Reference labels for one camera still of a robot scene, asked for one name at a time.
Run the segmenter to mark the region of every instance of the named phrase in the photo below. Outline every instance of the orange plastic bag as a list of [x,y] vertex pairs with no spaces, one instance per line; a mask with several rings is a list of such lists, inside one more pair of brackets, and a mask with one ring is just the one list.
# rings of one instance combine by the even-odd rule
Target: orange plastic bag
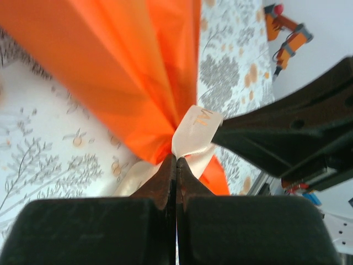
[[[200,0],[2,0],[0,24],[138,157],[161,162],[196,103]],[[201,181],[229,194],[212,159]]]

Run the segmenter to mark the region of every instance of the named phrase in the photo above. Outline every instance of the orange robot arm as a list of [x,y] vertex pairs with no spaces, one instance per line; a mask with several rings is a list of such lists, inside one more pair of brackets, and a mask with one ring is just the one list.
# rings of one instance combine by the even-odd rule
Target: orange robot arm
[[276,55],[276,71],[274,78],[278,76],[281,70],[287,68],[288,61],[296,54],[296,51],[305,43],[313,39],[313,35],[308,32],[304,24],[297,24],[281,14],[276,14],[275,5],[265,7],[266,25],[268,32],[268,40],[277,38],[280,30],[288,29],[292,33],[287,37],[286,41],[281,45]]

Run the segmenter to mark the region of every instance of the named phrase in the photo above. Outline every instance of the cream ribbon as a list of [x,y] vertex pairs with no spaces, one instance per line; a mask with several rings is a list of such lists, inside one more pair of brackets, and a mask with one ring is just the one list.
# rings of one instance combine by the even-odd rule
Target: cream ribbon
[[[172,153],[177,159],[188,156],[186,161],[198,179],[215,153],[216,145],[211,141],[222,121],[220,113],[193,105],[173,135]],[[155,166],[145,161],[137,162],[128,171],[113,196],[131,195],[157,173],[161,164]]]

